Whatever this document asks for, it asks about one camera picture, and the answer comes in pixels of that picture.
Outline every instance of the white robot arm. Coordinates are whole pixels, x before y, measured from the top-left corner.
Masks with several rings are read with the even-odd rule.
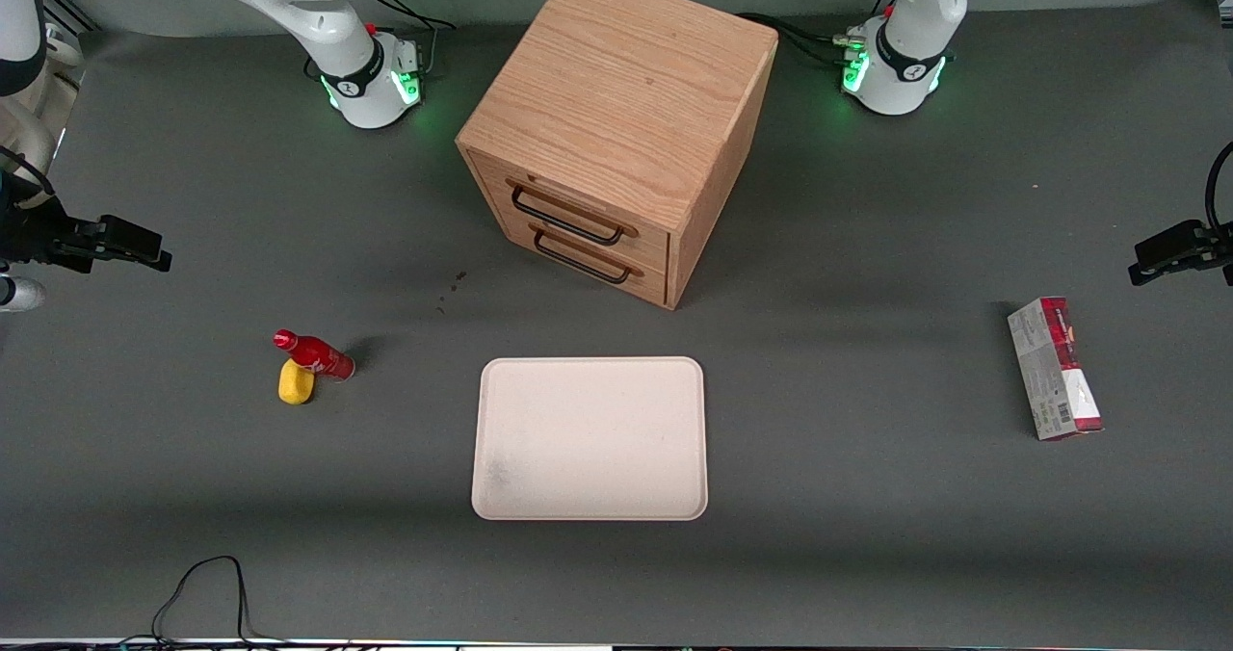
[[[880,115],[906,115],[937,89],[944,51],[968,15],[968,0],[899,0],[894,12],[848,28],[866,37],[851,51],[843,89]]]
[[[0,97],[16,95],[43,70],[42,0],[0,0]]]
[[[419,55],[413,42],[370,33],[343,0],[237,0],[282,25],[321,68],[329,101],[351,125],[392,125],[419,102]]]

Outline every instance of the white tray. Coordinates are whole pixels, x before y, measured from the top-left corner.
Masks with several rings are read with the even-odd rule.
[[[492,520],[697,519],[707,509],[702,367],[690,358],[488,362],[471,506]]]

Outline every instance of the wooden cabinet top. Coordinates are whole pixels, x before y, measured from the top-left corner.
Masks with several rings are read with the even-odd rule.
[[[679,229],[777,42],[686,0],[547,0],[459,143]]]

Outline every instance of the black metal handle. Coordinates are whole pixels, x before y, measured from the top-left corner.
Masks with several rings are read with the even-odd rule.
[[[552,252],[550,248],[544,247],[541,244],[541,239],[543,238],[544,238],[544,233],[541,231],[535,231],[535,248],[536,248],[536,250],[539,253],[541,253],[543,255],[547,256],[549,259],[554,259],[556,261],[562,261],[562,264],[565,264],[567,266],[572,266],[572,268],[575,268],[577,270],[581,270],[582,272],[587,274],[588,276],[598,277],[599,280],[607,282],[608,285],[620,285],[621,282],[628,281],[629,280],[629,274],[633,272],[633,269],[630,269],[629,266],[625,266],[625,270],[621,270],[621,275],[620,276],[610,276],[610,275],[603,272],[603,270],[592,269],[589,265],[586,265],[582,261],[578,261],[576,259],[571,259],[567,255],[565,255],[563,253]]]
[[[519,208],[519,211],[522,211],[524,213],[528,213],[528,216],[531,216],[534,218],[539,218],[539,219],[546,222],[547,224],[550,224],[552,227],[557,227],[557,228],[561,228],[563,231],[567,231],[567,233],[577,235],[577,237],[581,237],[582,239],[586,239],[587,242],[594,242],[596,244],[598,244],[600,247],[612,247],[612,245],[616,244],[618,239],[621,238],[621,234],[625,234],[625,228],[620,228],[619,227],[619,228],[616,228],[616,232],[613,233],[612,237],[604,238],[604,237],[599,237],[596,233],[591,233],[589,231],[584,231],[584,229],[582,229],[580,227],[571,226],[568,222],[565,222],[561,218],[555,218],[552,216],[549,216],[549,213],[546,213],[544,211],[538,211],[536,208],[531,208],[530,206],[520,202],[518,200],[518,197],[520,197],[520,195],[523,195],[523,194],[524,194],[523,187],[515,185],[514,186],[514,195],[512,195],[512,197],[510,197],[510,200],[514,202],[514,208]]]

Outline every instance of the table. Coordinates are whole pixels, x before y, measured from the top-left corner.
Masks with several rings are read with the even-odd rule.
[[[39,269],[0,319],[5,635],[141,633],[229,552],[293,637],[1228,646],[1233,292],[1126,274],[1233,137],[1211,0],[973,15],[906,118],[784,46],[676,313],[497,229],[453,139],[520,32],[444,33],[379,132],[290,37],[97,42],[53,181],[175,261]],[[1043,295],[1101,435],[1032,434],[1004,317]],[[361,374],[282,406],[281,327]],[[705,515],[472,513],[480,371],[546,355],[702,362]],[[202,571],[168,634],[232,634],[233,587]]]

